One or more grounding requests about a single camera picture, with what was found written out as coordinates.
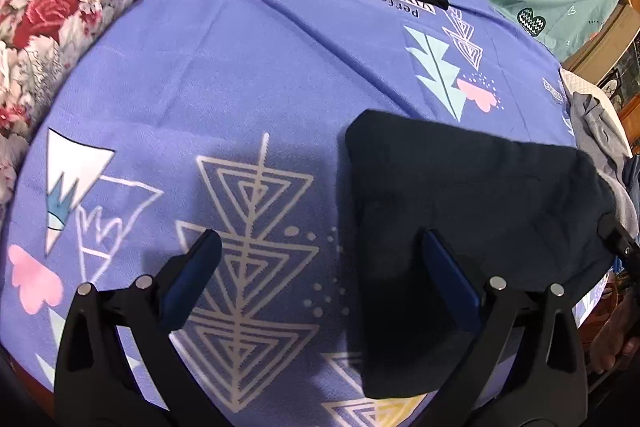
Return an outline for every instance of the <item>red rose pattern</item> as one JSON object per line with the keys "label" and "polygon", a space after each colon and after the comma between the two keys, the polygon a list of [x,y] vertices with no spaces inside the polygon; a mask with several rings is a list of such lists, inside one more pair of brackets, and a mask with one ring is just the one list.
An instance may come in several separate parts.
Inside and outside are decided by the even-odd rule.
{"label": "red rose pattern", "polygon": [[14,34],[14,46],[27,47],[29,38],[44,35],[59,42],[60,26],[73,15],[80,4],[79,0],[33,0],[20,20]]}

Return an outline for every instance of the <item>gray clothing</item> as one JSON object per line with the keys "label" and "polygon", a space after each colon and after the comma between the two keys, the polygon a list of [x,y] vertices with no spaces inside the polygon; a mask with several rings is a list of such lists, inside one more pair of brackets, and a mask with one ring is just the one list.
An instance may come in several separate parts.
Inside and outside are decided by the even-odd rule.
{"label": "gray clothing", "polygon": [[579,92],[568,96],[576,145],[591,157],[598,174],[611,187],[616,198],[616,217],[629,235],[636,237],[638,215],[622,178],[626,159],[625,141],[597,98]]}

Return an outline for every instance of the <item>human hand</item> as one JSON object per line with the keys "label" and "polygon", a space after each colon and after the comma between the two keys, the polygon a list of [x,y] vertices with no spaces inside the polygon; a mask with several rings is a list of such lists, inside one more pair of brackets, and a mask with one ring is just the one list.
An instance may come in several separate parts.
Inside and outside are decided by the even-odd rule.
{"label": "human hand", "polygon": [[640,347],[640,337],[633,337],[625,342],[626,334],[638,319],[640,308],[633,290],[629,290],[591,343],[591,369],[599,375],[612,369],[619,353],[622,353],[623,357],[621,365],[626,367],[625,364],[629,363]]}

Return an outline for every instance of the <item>blue bed sheet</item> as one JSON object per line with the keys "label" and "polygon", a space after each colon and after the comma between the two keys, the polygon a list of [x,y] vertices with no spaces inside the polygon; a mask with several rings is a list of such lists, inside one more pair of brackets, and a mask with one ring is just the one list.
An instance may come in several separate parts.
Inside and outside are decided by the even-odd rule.
{"label": "blue bed sheet", "polygon": [[51,388],[76,286],[154,274],[209,227],[223,260],[173,340],[236,426],[395,426],[423,407],[360,388],[345,128],[375,108],[575,146],[555,58],[486,0],[449,1],[138,1],[25,160],[0,342]]}

